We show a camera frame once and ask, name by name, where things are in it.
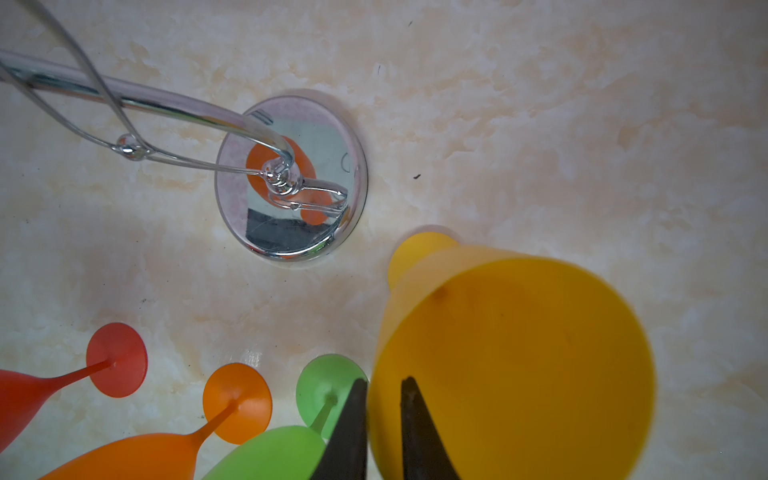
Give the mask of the orange plastic wine glass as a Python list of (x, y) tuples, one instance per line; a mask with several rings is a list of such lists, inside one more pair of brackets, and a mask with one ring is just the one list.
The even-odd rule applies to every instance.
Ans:
[(154, 433), (119, 440), (83, 454), (46, 474), (46, 479), (192, 479), (205, 441), (216, 434), (235, 445), (265, 432), (273, 400), (253, 367), (230, 363), (207, 380), (202, 405), (206, 423), (188, 434)]

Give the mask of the green plastic wine glass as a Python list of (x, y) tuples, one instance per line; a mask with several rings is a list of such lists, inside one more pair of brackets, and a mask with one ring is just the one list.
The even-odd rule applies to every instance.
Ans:
[(247, 441), (215, 465), (206, 477), (310, 478), (358, 379), (367, 377), (348, 357), (326, 354), (313, 359), (296, 384), (296, 405), (303, 423), (271, 429)]

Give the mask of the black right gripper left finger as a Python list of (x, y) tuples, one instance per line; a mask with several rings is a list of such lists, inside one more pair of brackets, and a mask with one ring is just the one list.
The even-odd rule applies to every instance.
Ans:
[(366, 380), (354, 381), (326, 449), (310, 477), (311, 480), (366, 478), (367, 390)]

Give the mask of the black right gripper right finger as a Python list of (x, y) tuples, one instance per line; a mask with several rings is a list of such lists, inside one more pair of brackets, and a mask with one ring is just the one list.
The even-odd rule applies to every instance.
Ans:
[(459, 480), (413, 377), (401, 383), (400, 411), (403, 478)]

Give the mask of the yellow plastic wine glass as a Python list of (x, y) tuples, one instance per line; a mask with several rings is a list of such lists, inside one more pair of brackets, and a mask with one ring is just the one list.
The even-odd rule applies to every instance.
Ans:
[(403, 475), (401, 384), (417, 382), (463, 479), (626, 479), (653, 417), (655, 371), (632, 309), (571, 263), (405, 239), (389, 264), (368, 393), (381, 475)]

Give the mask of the red plastic wine glass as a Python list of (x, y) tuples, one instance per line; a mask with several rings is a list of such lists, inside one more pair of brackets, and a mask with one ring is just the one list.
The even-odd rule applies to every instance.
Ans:
[(148, 354), (139, 333), (113, 322), (99, 328), (86, 349), (86, 366), (56, 377), (1, 372), (1, 449), (6, 450), (24, 431), (45, 402), (61, 389), (89, 378), (104, 395), (124, 398), (143, 384)]

